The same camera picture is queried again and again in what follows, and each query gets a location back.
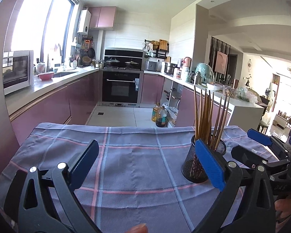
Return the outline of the person's left hand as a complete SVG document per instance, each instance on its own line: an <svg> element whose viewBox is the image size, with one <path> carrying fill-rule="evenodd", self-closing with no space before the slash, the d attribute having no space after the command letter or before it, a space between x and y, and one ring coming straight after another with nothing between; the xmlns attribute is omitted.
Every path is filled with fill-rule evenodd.
<svg viewBox="0 0 291 233"><path fill-rule="evenodd" d="M145 223L141 223L139 225L136 225L129 230L126 231L126 233L148 233L148 227Z"/></svg>

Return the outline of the person's right hand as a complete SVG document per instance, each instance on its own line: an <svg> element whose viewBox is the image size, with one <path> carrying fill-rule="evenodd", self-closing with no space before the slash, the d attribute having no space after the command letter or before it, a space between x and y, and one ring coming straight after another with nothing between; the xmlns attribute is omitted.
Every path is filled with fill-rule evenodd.
<svg viewBox="0 0 291 233"><path fill-rule="evenodd" d="M279 232L286 223L286 220L288 220L291 217L291 194L289 194L285 199L278 199L274 203L274 205L276 211L280 212L280 215L276 219L279 220L280 222L276 223L275 230L275 232Z"/></svg>

